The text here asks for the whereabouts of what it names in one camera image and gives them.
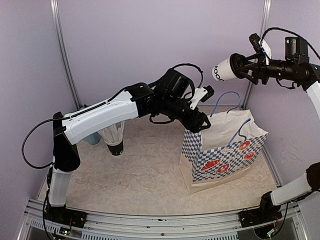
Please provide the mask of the checkered paper takeout bag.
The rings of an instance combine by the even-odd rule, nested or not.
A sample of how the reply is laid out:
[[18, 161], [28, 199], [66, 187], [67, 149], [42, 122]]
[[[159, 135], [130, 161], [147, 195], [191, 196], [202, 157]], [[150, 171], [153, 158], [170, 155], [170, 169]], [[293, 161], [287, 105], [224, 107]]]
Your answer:
[[189, 194], [242, 178], [255, 162], [268, 132], [240, 107], [214, 108], [207, 116], [210, 128], [184, 132], [178, 166]]

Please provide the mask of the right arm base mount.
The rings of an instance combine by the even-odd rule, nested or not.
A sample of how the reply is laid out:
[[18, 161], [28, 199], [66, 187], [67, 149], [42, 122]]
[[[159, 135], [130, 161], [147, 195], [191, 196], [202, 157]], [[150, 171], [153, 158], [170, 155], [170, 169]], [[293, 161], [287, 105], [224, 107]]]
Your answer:
[[242, 228], [260, 225], [281, 219], [282, 213], [280, 205], [273, 205], [271, 199], [271, 191], [262, 195], [258, 208], [242, 210], [239, 215], [239, 220]]

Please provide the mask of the white paper coffee cup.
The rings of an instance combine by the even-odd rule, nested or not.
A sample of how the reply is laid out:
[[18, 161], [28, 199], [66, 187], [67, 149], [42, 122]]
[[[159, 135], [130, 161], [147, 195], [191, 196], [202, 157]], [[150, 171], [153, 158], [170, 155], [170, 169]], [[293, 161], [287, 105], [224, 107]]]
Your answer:
[[230, 60], [231, 58], [229, 57], [212, 68], [211, 74], [214, 80], [225, 82], [237, 78], [232, 70]]

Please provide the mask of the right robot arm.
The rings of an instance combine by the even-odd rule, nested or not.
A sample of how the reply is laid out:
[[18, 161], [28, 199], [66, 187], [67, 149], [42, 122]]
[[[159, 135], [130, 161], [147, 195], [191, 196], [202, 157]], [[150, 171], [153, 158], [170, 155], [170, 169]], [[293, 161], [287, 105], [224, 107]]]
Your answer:
[[281, 205], [320, 189], [320, 66], [310, 63], [309, 43], [300, 36], [285, 38], [282, 60], [257, 34], [249, 41], [254, 54], [232, 54], [231, 74], [257, 85], [251, 107], [271, 130], [267, 147], [284, 181], [261, 198], [255, 216], [266, 222]]

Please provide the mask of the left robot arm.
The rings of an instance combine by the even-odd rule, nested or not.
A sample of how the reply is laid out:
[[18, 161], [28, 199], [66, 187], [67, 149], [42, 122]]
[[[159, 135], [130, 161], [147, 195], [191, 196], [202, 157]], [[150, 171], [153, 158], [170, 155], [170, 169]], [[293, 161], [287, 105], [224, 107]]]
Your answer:
[[50, 214], [63, 223], [70, 218], [64, 207], [71, 175], [81, 164], [77, 143], [89, 135], [123, 121], [160, 114], [178, 120], [185, 129], [198, 133], [211, 124], [197, 104], [214, 94], [213, 88], [195, 87], [193, 81], [170, 68], [157, 81], [126, 86], [113, 97], [85, 109], [53, 116], [53, 170], [49, 185]]

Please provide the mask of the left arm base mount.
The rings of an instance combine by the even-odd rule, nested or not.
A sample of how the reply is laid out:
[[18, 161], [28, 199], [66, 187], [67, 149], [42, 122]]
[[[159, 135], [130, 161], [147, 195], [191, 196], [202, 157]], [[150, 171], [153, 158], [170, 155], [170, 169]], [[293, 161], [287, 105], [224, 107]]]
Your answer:
[[87, 219], [87, 213], [62, 207], [46, 206], [44, 209], [44, 219], [54, 223], [59, 223], [69, 227], [83, 229]]

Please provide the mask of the black plastic cup lid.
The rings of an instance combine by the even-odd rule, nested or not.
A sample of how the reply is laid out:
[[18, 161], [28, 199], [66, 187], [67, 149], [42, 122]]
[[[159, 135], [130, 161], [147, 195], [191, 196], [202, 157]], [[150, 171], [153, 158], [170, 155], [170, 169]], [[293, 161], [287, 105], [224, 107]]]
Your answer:
[[238, 53], [233, 53], [229, 58], [231, 70], [238, 79], [245, 78], [240, 70], [244, 66], [245, 60], [246, 57]]

